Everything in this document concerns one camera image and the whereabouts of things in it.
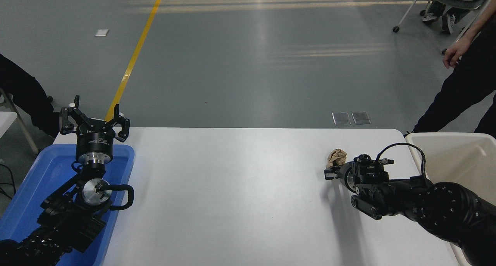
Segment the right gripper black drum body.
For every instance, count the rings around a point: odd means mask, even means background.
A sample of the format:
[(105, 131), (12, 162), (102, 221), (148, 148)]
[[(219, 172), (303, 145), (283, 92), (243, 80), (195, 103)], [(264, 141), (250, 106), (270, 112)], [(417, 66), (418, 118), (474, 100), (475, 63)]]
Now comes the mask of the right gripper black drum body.
[(355, 191), (355, 181), (352, 165), (353, 162), (345, 163), (343, 166), (340, 167), (337, 173), (337, 179), (350, 192)]

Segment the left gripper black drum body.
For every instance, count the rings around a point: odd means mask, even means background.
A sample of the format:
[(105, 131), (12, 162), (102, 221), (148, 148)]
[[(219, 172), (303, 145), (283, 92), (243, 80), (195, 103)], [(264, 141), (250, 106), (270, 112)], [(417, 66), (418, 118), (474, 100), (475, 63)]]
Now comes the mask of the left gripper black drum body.
[(103, 132), (78, 127), (76, 135), (76, 155), (86, 155), (88, 153), (113, 155), (114, 130)]

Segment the person's hand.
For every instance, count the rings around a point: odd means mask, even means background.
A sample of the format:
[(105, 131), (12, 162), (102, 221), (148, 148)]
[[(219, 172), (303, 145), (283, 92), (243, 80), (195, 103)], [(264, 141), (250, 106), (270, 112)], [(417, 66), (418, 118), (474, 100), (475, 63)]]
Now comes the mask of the person's hand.
[(468, 51), (472, 40), (470, 38), (462, 37), (453, 45), (451, 45), (444, 53), (443, 64), (444, 67), (455, 68), (461, 57)]

